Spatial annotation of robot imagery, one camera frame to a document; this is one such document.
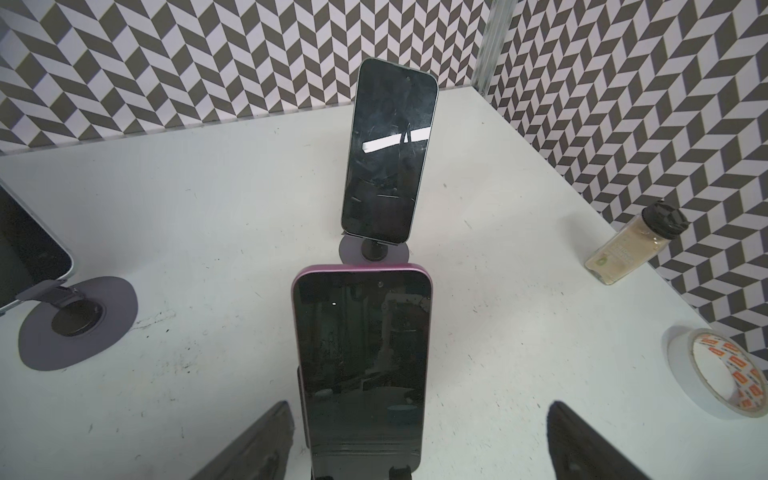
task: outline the geometric patterned wall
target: geometric patterned wall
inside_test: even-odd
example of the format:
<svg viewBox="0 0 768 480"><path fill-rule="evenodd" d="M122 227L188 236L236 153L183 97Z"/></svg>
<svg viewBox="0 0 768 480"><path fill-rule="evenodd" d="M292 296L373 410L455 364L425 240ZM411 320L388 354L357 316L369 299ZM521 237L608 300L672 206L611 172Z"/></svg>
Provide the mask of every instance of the geometric patterned wall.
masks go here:
<svg viewBox="0 0 768 480"><path fill-rule="evenodd" d="M768 0L520 0L489 100L615 229L664 198L651 263L768 369Z"/></svg>
<svg viewBox="0 0 768 480"><path fill-rule="evenodd" d="M346 102L369 56L468 84L487 1L2 0L0 152Z"/></svg>

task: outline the pink smartphone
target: pink smartphone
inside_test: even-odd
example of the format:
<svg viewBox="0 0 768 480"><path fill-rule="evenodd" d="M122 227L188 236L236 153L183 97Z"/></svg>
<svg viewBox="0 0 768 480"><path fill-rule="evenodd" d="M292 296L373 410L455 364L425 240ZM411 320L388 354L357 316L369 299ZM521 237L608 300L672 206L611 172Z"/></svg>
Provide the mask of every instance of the pink smartphone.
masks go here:
<svg viewBox="0 0 768 480"><path fill-rule="evenodd" d="M418 265L317 265L293 281L315 480L386 480L421 462L432 280Z"/></svg>

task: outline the seasoning jar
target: seasoning jar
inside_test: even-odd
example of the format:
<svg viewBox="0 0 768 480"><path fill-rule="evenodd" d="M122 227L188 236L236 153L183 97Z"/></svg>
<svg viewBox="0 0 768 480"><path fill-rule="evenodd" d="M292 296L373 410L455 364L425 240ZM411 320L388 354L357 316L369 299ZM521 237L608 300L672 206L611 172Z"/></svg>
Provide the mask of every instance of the seasoning jar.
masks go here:
<svg viewBox="0 0 768 480"><path fill-rule="evenodd" d="M624 225L584 266L602 283L611 285L658 255L688 225L683 212L659 200Z"/></svg>

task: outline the white table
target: white table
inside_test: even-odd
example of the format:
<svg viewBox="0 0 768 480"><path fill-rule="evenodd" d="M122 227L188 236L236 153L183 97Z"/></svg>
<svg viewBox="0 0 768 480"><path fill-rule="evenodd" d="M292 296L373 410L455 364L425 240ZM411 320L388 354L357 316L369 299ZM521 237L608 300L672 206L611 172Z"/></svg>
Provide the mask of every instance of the white table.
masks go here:
<svg viewBox="0 0 768 480"><path fill-rule="evenodd" d="M290 283L339 262L352 112L0 158L73 281L133 283L140 327L36 372L16 346L32 303L0 319L0 477L186 479L286 399L286 478L308 479ZM614 286L581 266L612 233L475 91L440 94L409 241L435 283L414 478L554 478L555 399L656 480L762 477L768 418L709 416L667 367L665 332L704 321L650 266Z"/></svg>

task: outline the white tape roll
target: white tape roll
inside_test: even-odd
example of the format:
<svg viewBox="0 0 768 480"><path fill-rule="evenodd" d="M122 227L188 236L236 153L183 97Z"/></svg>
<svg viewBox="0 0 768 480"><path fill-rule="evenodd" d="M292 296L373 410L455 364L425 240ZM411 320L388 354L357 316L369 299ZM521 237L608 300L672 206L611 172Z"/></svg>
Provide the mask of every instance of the white tape roll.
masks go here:
<svg viewBox="0 0 768 480"><path fill-rule="evenodd" d="M710 329L693 330L673 338L667 355L683 391L710 414L742 419L768 413L765 375L730 339Z"/></svg>

